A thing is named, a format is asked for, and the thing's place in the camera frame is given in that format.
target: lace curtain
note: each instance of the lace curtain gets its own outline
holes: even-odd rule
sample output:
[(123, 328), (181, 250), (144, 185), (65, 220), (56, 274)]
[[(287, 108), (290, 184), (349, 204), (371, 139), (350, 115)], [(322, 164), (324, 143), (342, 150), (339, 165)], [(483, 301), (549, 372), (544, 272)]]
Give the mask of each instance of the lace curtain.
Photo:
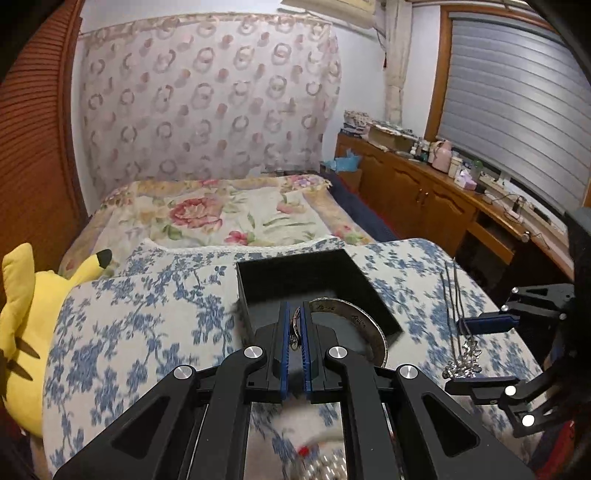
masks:
[(402, 125), (402, 89), (406, 81), (413, 6), (406, 0), (386, 1), (386, 119)]
[(183, 15), (84, 41), (83, 136), (100, 197), (134, 180), (318, 169), (341, 78), (329, 23)]

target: blue floral blanket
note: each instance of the blue floral blanket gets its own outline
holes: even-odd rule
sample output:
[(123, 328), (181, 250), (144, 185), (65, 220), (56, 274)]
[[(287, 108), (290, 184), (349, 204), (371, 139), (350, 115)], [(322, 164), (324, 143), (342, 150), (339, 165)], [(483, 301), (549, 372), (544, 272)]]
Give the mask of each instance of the blue floral blanket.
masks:
[[(417, 365), (439, 386), (451, 358), (439, 273), (449, 256), (422, 239), (346, 246), (330, 237), (292, 247), (167, 249), (146, 240), (113, 278), (76, 287), (63, 304), (44, 384), (43, 440), (55, 471), (179, 364), (205, 369), (242, 347), (235, 264), (241, 260), (344, 248), (403, 329), (389, 347), (388, 368)], [(495, 310), (458, 270), (467, 316)], [(479, 338), (483, 375), (530, 379), (540, 373), (521, 338)], [(516, 439), (496, 407), (456, 400), (524, 461), (538, 436)], [(312, 437), (339, 432), (338, 404), (256, 404), (245, 479), (287, 478), (290, 460)]]

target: cabinet door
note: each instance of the cabinet door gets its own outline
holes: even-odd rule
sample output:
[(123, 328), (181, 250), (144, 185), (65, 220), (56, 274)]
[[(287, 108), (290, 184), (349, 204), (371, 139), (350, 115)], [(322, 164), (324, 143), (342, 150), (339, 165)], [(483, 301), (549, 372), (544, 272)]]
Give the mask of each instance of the cabinet door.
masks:
[(344, 143), (337, 142), (335, 149), (335, 158), (342, 158), (347, 156), (347, 146)]
[(400, 238), (420, 236), (421, 201), (425, 178), (404, 161), (388, 163), (384, 219)]
[(437, 183), (432, 183), (425, 195), (423, 236), (454, 257), (476, 208)]
[(359, 164), (362, 170), (359, 194), (378, 215), (384, 215), (388, 204), (389, 173), (384, 160), (378, 155), (364, 155)]

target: black box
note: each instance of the black box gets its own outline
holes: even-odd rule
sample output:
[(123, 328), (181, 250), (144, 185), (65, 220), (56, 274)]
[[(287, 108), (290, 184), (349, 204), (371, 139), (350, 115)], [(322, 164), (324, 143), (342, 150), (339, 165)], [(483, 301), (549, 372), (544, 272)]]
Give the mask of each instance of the black box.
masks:
[[(357, 305), (379, 325), (388, 343), (402, 332), (345, 250), (238, 262), (236, 269), (239, 301), (250, 341), (260, 327), (278, 320), (282, 301), (296, 304), (318, 297), (334, 297)], [(365, 342), (347, 320), (332, 313), (313, 315), (315, 323), (335, 330), (341, 345), (358, 352), (365, 349)]]

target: yellow plush toy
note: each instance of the yellow plush toy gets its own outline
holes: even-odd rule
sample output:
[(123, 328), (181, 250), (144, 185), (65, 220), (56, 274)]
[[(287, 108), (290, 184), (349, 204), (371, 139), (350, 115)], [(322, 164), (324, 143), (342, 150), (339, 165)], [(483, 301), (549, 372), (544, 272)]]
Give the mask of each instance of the yellow plush toy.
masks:
[(47, 355), (61, 304), (73, 287), (99, 278), (110, 261), (110, 250), (98, 252), (70, 280), (52, 271), (35, 273), (30, 244), (19, 245), (2, 261), (7, 301), (0, 312), (0, 390), (10, 416), (37, 437)]

